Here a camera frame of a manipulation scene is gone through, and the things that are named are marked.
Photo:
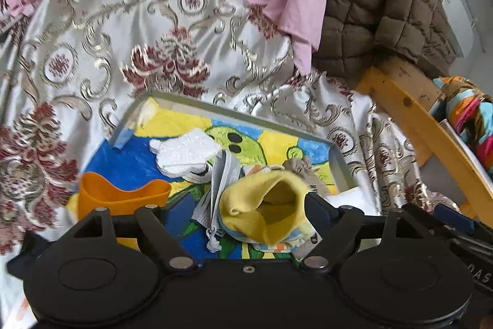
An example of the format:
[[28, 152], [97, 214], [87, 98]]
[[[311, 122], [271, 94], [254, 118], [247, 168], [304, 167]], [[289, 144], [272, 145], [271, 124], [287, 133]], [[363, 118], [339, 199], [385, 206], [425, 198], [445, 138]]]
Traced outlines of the yellow striped sock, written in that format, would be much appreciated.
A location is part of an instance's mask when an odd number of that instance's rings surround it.
[[264, 250], [297, 247], [315, 233], [304, 208], [309, 192], [307, 184], [290, 171], [258, 170], [222, 192], [219, 222], [231, 237]]

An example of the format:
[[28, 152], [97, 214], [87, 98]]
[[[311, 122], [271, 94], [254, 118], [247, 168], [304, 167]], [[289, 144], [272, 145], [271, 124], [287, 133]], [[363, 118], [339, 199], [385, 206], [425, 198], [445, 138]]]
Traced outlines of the blue surgical face mask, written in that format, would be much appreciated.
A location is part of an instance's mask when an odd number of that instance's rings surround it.
[[220, 224], [219, 202], [227, 187], [236, 183], [242, 172], [238, 158], [228, 150], [222, 150], [211, 168], [210, 190], [196, 205], [191, 219], [206, 229], [206, 248], [210, 253], [222, 250], [220, 240], [225, 231]]

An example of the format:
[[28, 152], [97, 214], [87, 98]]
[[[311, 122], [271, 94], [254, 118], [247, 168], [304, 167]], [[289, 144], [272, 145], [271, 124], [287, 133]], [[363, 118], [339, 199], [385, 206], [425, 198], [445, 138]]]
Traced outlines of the white towel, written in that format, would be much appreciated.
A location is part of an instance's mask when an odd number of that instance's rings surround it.
[[346, 205], [362, 210], [366, 216], [381, 215], [377, 199], [359, 186], [336, 195], [326, 196], [324, 199], [336, 208]]

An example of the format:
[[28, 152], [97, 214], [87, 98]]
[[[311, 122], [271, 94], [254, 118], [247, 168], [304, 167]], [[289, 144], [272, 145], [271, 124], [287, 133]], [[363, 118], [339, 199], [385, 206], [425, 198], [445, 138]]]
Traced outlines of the black small object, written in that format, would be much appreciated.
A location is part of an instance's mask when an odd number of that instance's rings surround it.
[[7, 262], [7, 272], [21, 281], [27, 277], [30, 267], [36, 259], [48, 250], [52, 242], [47, 241], [42, 236], [26, 231], [22, 239], [22, 246], [19, 253]]

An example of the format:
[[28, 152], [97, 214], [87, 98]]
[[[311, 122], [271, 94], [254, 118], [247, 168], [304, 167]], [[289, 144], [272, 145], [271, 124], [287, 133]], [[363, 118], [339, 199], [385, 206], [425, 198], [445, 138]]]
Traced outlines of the colourful striped fabric bundle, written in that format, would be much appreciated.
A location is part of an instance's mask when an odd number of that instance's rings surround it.
[[460, 76], [434, 78], [433, 83], [445, 96], [449, 124], [492, 178], [492, 97]]

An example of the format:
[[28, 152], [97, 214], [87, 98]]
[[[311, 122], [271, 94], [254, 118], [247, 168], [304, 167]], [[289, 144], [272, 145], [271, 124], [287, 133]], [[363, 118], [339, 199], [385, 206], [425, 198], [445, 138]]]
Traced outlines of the orange silicone cup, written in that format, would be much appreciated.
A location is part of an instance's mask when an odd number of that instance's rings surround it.
[[170, 183], [163, 179], [153, 179], [136, 190], [122, 190], [102, 175], [87, 172], [79, 181], [77, 217], [82, 220], [100, 207], [112, 216], [127, 216], [148, 204], [165, 206], [171, 190]]

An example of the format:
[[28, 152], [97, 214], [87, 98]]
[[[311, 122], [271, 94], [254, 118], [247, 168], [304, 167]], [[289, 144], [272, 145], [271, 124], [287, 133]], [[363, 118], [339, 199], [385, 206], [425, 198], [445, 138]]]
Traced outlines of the metal tray with cartoon picture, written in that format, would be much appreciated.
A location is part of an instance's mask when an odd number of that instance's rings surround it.
[[302, 258], [320, 242], [308, 192], [340, 206], [358, 186], [334, 143], [160, 93], [131, 104], [78, 184], [79, 218], [171, 210], [170, 233], [198, 260]]

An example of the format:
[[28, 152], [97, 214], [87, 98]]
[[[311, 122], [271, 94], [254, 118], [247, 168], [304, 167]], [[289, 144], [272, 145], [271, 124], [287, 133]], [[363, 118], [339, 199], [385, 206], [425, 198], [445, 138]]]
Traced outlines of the white sponge pad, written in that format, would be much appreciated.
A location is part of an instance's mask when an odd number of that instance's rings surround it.
[[155, 164], [161, 174], [176, 178], [192, 170], [203, 170], [222, 148], [203, 130], [195, 128], [167, 140], [152, 138], [149, 150], [155, 155]]

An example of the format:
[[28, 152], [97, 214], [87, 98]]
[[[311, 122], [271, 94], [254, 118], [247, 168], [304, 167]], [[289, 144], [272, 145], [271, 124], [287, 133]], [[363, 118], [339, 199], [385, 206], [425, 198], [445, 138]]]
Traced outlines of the beige drawstring pouch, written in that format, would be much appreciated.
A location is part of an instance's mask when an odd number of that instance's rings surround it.
[[303, 156], [302, 158], [291, 157], [283, 162], [283, 167], [285, 170], [300, 177], [312, 193], [317, 193], [324, 198], [331, 195], [329, 188], [316, 175], [311, 159], [308, 156]]

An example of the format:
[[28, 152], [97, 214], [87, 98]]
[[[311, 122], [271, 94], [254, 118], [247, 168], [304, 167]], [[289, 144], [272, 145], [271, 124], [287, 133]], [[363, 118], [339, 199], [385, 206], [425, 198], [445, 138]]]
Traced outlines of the brown quilted jacket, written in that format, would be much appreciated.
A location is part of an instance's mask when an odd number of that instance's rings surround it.
[[327, 0], [313, 67], [357, 81], [392, 56], [429, 78], [448, 75], [456, 55], [441, 0]]

